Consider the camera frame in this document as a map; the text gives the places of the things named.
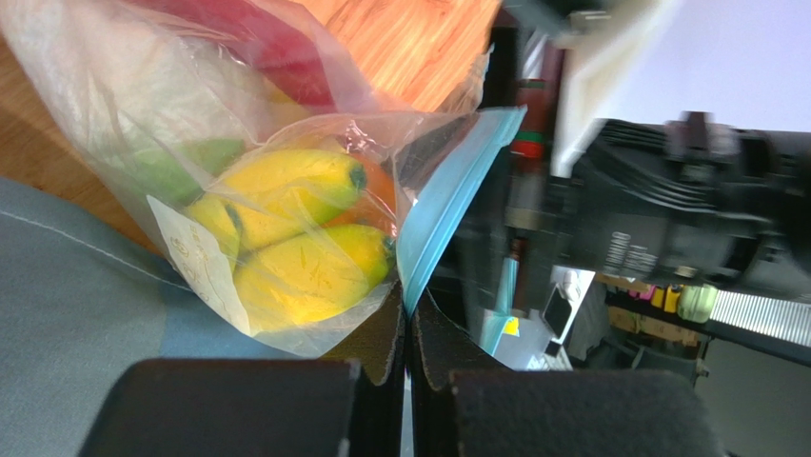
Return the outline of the fake banana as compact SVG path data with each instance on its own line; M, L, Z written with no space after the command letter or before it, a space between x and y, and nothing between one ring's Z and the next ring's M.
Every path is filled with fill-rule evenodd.
M219 242L251 332L302 328L355 307L389 276L394 237L375 227L324 224L366 189L349 153L284 149L239 167L187 214Z

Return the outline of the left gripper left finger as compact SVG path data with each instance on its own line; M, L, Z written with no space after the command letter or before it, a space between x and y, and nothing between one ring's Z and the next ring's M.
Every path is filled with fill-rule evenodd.
M113 385L83 456L396 456L402 289L314 360L151 359Z

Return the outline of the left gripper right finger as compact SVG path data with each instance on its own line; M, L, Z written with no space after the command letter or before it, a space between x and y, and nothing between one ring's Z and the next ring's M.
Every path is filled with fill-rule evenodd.
M515 371L423 295L410 320L419 456L719 456L692 387L656 370Z

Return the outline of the fake orange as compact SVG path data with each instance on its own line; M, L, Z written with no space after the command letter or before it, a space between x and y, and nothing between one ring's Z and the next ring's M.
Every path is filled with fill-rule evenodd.
M350 153L350 156L358 160L365 169L365 192L352 208L324 224L324 227L361 224L396 237L396 196L391 176L379 164L361 153Z

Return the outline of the fake white cauliflower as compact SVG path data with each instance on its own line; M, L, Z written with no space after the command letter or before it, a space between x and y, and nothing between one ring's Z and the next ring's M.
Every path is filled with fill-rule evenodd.
M184 205L276 126L259 73L122 1L5 1L1 28L69 141L128 197Z

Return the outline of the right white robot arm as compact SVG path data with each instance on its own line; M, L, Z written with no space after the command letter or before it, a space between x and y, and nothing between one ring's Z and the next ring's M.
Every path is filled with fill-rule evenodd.
M517 297L568 269L810 299L806 1L510 1L546 82L544 156L506 221Z

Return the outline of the fake red chili pepper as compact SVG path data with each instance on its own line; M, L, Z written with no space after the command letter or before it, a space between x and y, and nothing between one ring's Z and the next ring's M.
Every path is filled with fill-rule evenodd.
M218 33L217 40L232 55L261 72L294 102L319 113L337 110L312 40L252 2L167 0L135 4Z

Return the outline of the clear zip top bag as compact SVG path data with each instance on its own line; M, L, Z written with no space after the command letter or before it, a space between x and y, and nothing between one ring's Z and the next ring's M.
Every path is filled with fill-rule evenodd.
M77 149L168 255L191 289L240 332L272 348L304 357L321 356L338 345L382 304L394 286L401 287L405 310L412 313L486 173L518 132L524 109L461 107L424 112L388 101L305 7L289 1L250 1L315 44L337 109L319 113L294 102L261 72L232 55L217 40L218 33L139 7L137 1L122 2L153 14L160 26L176 34L188 34L222 47L238 63L259 73L269 88L270 112L276 121L269 137L249 146L184 205L149 194L126 196L108 184ZM225 194L223 179L239 167L284 149L361 153L389 173L396 196L395 263L382 284L336 317L302 328L253 333L237 298L228 258L215 237L188 216L187 208L207 192Z

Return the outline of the plaid pillow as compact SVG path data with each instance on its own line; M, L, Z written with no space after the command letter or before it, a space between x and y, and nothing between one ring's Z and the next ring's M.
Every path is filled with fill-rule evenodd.
M1 182L1 452L72 456L109 389L155 357L280 359L168 261L65 200Z

